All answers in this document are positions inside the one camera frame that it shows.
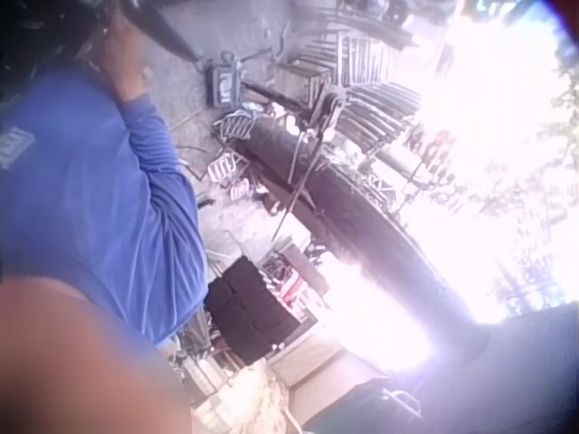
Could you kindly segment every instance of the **man's arm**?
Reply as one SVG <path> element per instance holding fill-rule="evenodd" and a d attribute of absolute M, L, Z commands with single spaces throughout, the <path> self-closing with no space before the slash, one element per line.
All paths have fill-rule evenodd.
<path fill-rule="evenodd" d="M 197 243 L 195 195 L 181 174 L 165 122 L 148 95 L 123 104 L 121 111 L 130 133 L 131 147 L 149 181 L 153 212 L 165 226 L 163 233 L 177 237 L 177 241 Z"/>
<path fill-rule="evenodd" d="M 139 269 L 143 308 L 163 332 L 148 330 L 156 343 L 193 314 L 207 291 L 204 245 L 198 230 L 192 186 L 181 174 L 165 122 L 147 95 L 142 74 L 141 34 L 117 15 L 107 34 L 100 67 L 119 97 L 129 144 L 148 180 L 145 238 Z"/>

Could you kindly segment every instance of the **blue long-sleeve shirt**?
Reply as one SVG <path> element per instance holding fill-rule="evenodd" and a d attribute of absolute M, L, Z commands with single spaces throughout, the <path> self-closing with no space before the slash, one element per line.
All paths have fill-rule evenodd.
<path fill-rule="evenodd" d="M 96 72 L 42 76 L 2 114 L 5 275 L 57 278 L 155 344 L 207 292 L 191 185 L 148 96 L 117 104 Z"/>

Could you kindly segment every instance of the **workshop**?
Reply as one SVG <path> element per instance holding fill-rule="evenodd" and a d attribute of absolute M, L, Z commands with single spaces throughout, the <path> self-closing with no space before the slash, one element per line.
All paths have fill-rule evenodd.
<path fill-rule="evenodd" d="M 50 278 L 136 328 L 188 432 L 577 432 L 576 6 L 2 9 L 6 292 Z M 141 82 L 85 89 L 129 32 Z"/>

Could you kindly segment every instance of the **metal rod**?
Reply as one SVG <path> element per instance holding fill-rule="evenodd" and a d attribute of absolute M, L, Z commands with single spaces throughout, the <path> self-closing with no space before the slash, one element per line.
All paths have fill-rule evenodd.
<path fill-rule="evenodd" d="M 309 165 L 308 165 L 308 168 L 306 169 L 306 173 L 299 180 L 299 183 L 298 183 L 298 186 L 296 187 L 296 190 L 294 191 L 293 195 L 289 199 L 289 204 L 286 207 L 286 211 L 285 211 L 285 213 L 283 213 L 283 217 L 281 217 L 280 224 L 278 225 L 278 228 L 273 233 L 273 237 L 271 237 L 272 242 L 274 242 L 276 240 L 276 238 L 278 238 L 278 234 L 280 233 L 281 226 L 285 222 L 286 217 L 288 217 L 288 214 L 293 211 L 293 207 L 296 205 L 296 202 L 298 201 L 299 197 L 301 196 L 301 192 L 303 191 L 304 187 L 306 186 L 306 182 L 309 178 L 309 174 L 311 174 L 311 171 L 313 170 L 313 168 L 315 167 L 316 163 L 319 160 L 319 157 L 321 156 L 321 150 L 323 148 L 323 144 L 324 144 L 323 137 L 320 135 L 320 138 L 318 139 L 318 142 L 316 143 L 316 146 L 314 147 L 314 150 L 312 151 L 311 158 L 309 160 Z"/>
<path fill-rule="evenodd" d="M 298 141 L 296 142 L 296 150 L 293 152 L 293 158 L 291 159 L 291 167 L 289 168 L 289 175 L 288 175 L 288 184 L 291 185 L 293 182 L 293 173 L 296 170 L 296 163 L 298 162 L 298 154 L 299 154 L 299 147 L 301 145 L 301 141 L 303 140 L 303 136 L 305 133 L 300 131 L 298 134 Z"/>

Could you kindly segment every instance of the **hand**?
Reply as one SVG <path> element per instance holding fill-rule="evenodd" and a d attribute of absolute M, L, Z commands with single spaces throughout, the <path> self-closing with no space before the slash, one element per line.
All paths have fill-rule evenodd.
<path fill-rule="evenodd" d="M 103 44 L 100 68 L 109 77 L 123 102 L 147 93 L 143 77 L 142 34 L 115 13 Z"/>

